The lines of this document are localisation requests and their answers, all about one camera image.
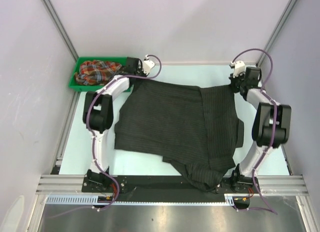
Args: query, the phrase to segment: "stainless steel surface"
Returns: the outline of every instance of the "stainless steel surface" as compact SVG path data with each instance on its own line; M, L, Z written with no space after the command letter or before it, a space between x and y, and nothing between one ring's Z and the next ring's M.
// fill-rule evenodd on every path
M53 23L55 24L56 28L58 29L62 39L64 40L64 43L68 47L71 55L73 56L74 60L77 61L77 59L78 59L77 52L76 52L74 46L72 45L72 42L71 42L64 26L62 25L51 1L50 0L41 0L41 1L43 2L46 10L48 11L50 17L52 18Z
M209 206L111 206L96 212L90 207L63 216L50 216L76 208L71 205L46 205L39 231L82 232L179 232L179 231L306 231L295 197L268 198L279 213L236 212L232 207ZM259 198L252 206L263 206Z
M31 213L31 218L27 227L27 232L38 231L40 226L43 211L46 205L46 195L37 195L35 200L35 205Z
M307 232L319 231L318 218L314 217L314 209L309 196L297 196L297 202Z
M276 25L271 37L269 38L266 46L264 47L264 50L269 52L270 48L272 47L272 45L274 44L275 40L277 39L279 33L281 32L283 26L285 25L292 9L295 7L295 5L297 4L298 0L290 0L281 16L281 18L279 19L278 24ZM264 59L266 58L265 54L261 54L258 61L257 61L257 65L258 67L261 66L261 64L263 63Z
M83 194L83 175L42 175L37 194ZM258 176L262 194L265 196L307 195L302 176Z

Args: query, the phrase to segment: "metal extrusion rail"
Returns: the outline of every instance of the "metal extrusion rail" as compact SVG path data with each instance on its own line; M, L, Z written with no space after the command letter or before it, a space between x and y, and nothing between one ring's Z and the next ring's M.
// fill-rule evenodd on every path
M83 179L83 175L43 175L39 181L36 194L88 195L90 193L81 192ZM258 176L258 180L264 196L308 195L302 176Z
M82 193L83 175L43 175L40 179L36 202L30 217L27 231L37 231L45 204L88 204L96 199L99 193ZM302 176L258 176L260 188L264 196L295 196L307 232L319 231L319 222L314 216L314 210ZM226 202L221 206L231 205L229 199L233 194L225 194ZM144 205L148 203L126 203L125 205Z

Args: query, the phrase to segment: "dark gray fabric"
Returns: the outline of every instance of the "dark gray fabric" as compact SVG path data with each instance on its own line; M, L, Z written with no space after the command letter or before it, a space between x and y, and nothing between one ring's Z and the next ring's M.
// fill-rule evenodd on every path
M213 189L235 166L239 120L229 86L139 81L119 118L115 149L162 155L201 190Z

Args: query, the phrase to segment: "plaid cloth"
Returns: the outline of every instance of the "plaid cloth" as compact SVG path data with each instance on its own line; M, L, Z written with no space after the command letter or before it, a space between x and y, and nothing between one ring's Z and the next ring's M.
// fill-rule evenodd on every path
M120 63L109 61L85 61L74 76L80 85L105 85L122 67Z

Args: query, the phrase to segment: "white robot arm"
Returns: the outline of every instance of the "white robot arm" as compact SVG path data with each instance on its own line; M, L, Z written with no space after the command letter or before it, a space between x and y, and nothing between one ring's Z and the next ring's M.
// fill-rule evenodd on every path
M113 123L113 101L131 86L131 78L127 77L127 75L146 77L155 66L155 63L147 56L142 62L142 67L139 67L139 62L139 59L127 58L127 68L120 73L121 75L115 75L113 79L101 89L95 92L87 92L86 94L83 112L84 123L86 123L88 110L93 98L99 94L99 99L95 104L99 109L93 109L89 119L90 127L95 133L95 136L91 138L91 142L95 143L95 159L92 160L90 165L90 170L93 173L99 174L101 172L99 168L97 168L96 162L103 171L109 172L110 160L104 156L107 154L105 153L105 149L107 146L108 132Z
M259 87L261 69L246 67L243 61L231 63L231 89L257 110L252 126L252 146L244 160L232 173L232 183L238 187L251 186L253 177L266 157L287 142L290 132L291 107L273 100Z

